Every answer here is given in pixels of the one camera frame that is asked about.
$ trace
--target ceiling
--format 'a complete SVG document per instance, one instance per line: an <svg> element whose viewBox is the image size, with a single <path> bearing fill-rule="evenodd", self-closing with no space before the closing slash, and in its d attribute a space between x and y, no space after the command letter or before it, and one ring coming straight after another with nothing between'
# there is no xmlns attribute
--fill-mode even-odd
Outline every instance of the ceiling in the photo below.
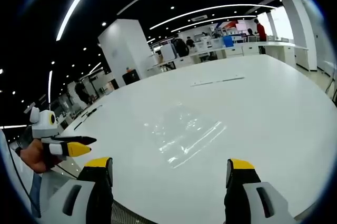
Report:
<svg viewBox="0 0 337 224"><path fill-rule="evenodd" d="M170 30L189 24L187 21L192 17L204 14L209 18L243 15L251 7L200 12L150 30L153 25L169 18L212 6L259 4L263 0L139 0L120 16L117 13L133 0L81 0L62 39L56 42L58 29L72 1L33 0L27 6L29 0L5 0L8 16L4 23L6 35L2 51L7 52L0 61L0 69L4 70L0 75L0 90L3 91L0 93L0 125L27 123L23 111L47 93L50 70L53 70L52 100L65 91L63 83L67 85L79 79L82 72L87 74L97 63L102 62L104 69L109 71L103 52L97 45L97 37L117 18L139 20L146 37L158 38L171 36ZM275 0L268 5L280 6L281 3Z"/></svg>

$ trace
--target white pillar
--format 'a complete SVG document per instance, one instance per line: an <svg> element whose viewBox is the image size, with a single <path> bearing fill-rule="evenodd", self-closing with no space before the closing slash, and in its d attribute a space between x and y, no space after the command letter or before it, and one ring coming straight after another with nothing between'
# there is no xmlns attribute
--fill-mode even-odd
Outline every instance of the white pillar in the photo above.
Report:
<svg viewBox="0 0 337 224"><path fill-rule="evenodd" d="M289 18L295 44L309 49L308 70L317 70L314 33L302 0L282 0L282 2Z"/></svg>
<svg viewBox="0 0 337 224"><path fill-rule="evenodd" d="M269 20L269 23L270 23L270 27L272 28L273 36L275 36L275 38L276 38L276 37L278 37L278 35L277 35L274 19L273 19L273 16L272 16L271 12L267 12L267 17L268 17L268 20Z"/></svg>
<svg viewBox="0 0 337 224"><path fill-rule="evenodd" d="M126 68L148 76L151 50L138 20L116 20L99 37L101 48L119 87L125 85Z"/></svg>

